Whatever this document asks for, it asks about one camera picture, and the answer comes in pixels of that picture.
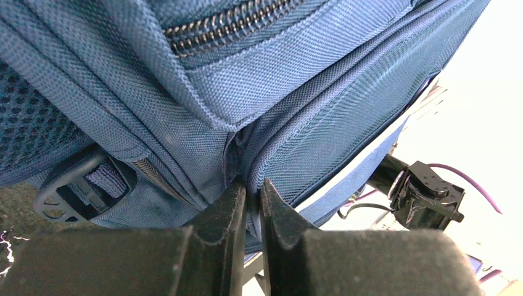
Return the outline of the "navy blue backpack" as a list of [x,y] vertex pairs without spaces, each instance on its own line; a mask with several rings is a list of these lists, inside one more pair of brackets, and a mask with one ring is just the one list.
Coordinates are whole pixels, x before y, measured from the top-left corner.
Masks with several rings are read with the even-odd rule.
[[321,225],[487,1],[2,1],[1,184],[58,223],[170,228],[235,178]]

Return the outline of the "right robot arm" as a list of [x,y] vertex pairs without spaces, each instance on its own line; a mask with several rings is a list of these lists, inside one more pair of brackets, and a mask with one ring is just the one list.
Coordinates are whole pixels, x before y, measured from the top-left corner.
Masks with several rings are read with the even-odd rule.
[[388,154],[366,184],[387,196],[392,214],[406,229],[443,231],[451,221],[464,220],[459,211],[464,189],[420,161],[409,165]]

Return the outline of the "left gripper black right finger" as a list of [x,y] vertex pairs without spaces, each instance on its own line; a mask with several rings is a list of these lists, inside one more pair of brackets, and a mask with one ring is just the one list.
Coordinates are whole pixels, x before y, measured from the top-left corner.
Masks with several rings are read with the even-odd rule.
[[444,233],[323,231],[260,190],[265,295],[482,295],[469,259]]

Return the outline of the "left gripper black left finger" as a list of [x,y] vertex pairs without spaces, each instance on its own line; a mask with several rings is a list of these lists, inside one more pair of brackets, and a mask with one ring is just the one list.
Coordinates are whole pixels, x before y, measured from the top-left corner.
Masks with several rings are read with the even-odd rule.
[[246,190],[240,180],[177,229],[79,229],[27,243],[2,295],[240,295]]

